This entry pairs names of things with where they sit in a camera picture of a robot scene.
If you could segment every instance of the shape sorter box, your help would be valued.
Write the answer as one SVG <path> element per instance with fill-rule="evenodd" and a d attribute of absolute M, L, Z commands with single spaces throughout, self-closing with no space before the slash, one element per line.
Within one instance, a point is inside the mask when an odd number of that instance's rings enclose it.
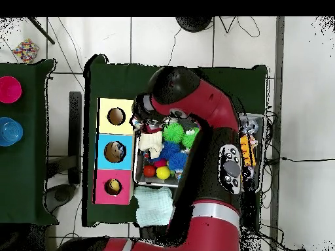
<path fill-rule="evenodd" d="M 93 185 L 93 204 L 128 205 L 133 195 L 133 147 L 134 132 L 129 121 L 132 117 L 132 100 L 125 99 L 97 99 L 97 124 L 96 134 L 97 151 L 95 153 L 95 173 Z M 124 116 L 119 125 L 113 125 L 109 120 L 111 109 L 119 108 Z M 110 142 L 119 142 L 126 149 L 122 161 L 110 162 L 106 159 L 104 151 Z M 116 195 L 108 194 L 105 183 L 116 179 L 121 185 L 121 190 Z"/>

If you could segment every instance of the red ball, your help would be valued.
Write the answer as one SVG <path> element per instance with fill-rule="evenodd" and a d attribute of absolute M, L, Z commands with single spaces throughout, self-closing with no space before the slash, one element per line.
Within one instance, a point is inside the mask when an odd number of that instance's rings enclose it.
<path fill-rule="evenodd" d="M 143 174 L 146 177 L 153 177 L 156 173 L 156 169 L 153 165 L 145 165 L 143 168 Z"/>
<path fill-rule="evenodd" d="M 163 166 L 166 165 L 166 163 L 167 163 L 166 159 L 160 159 L 160 160 L 154 162 L 154 166 L 155 167 L 163 167 Z"/>

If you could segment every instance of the light blue towel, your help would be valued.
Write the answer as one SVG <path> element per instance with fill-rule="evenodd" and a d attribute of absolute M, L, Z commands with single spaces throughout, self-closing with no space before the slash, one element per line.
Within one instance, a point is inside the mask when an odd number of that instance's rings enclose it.
<path fill-rule="evenodd" d="M 167 187 L 158 190 L 138 186 L 133 195 L 137 198 L 139 208 L 136 220 L 140 227 L 168 225 L 172 215 L 172 193 Z"/>

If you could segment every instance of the pink cup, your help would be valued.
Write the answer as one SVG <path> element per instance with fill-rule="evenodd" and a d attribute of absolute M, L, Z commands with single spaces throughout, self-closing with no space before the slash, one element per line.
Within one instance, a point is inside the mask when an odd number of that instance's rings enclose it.
<path fill-rule="evenodd" d="M 0 102 L 11 104 L 22 95 L 22 88 L 19 81 L 14 77 L 4 76 L 0 78 Z"/>

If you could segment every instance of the yellow square panel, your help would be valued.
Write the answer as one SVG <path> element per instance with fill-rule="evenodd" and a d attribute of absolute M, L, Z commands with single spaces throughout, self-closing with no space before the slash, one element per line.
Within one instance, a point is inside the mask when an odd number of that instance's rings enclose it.
<path fill-rule="evenodd" d="M 109 98 L 100 98 L 99 100 L 99 133 L 113 135 L 133 135 L 133 127 L 129 123 L 130 118 L 132 117 L 133 100 Z M 120 112 L 120 110 L 122 111 L 122 114 L 124 115 L 124 121 L 120 125 L 113 125 L 109 121 L 111 120 L 109 115 L 112 109 L 117 108 L 118 112 Z"/>

